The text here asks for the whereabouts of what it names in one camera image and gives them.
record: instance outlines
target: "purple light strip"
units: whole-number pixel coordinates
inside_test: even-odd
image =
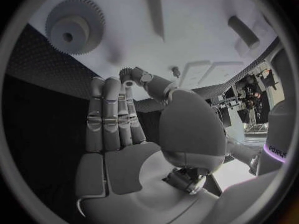
[[[270,157],[272,157],[272,158],[274,158],[274,159],[276,159],[276,160],[278,160],[278,161],[280,161],[280,162],[282,162],[282,163],[284,163],[284,162],[286,161],[285,159],[280,158],[280,157],[274,155],[273,153],[271,153],[271,152],[269,151],[269,147],[267,147],[267,145],[264,145],[264,151],[265,151]]]

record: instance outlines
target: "robotic hand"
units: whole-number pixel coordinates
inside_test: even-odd
[[[224,161],[226,137],[213,109],[198,94],[138,67],[125,68],[120,79],[92,80],[86,148],[110,152],[145,143],[133,103],[132,85],[142,86],[165,105],[160,117],[159,146],[165,159],[177,167],[163,180],[190,194],[204,184]]]

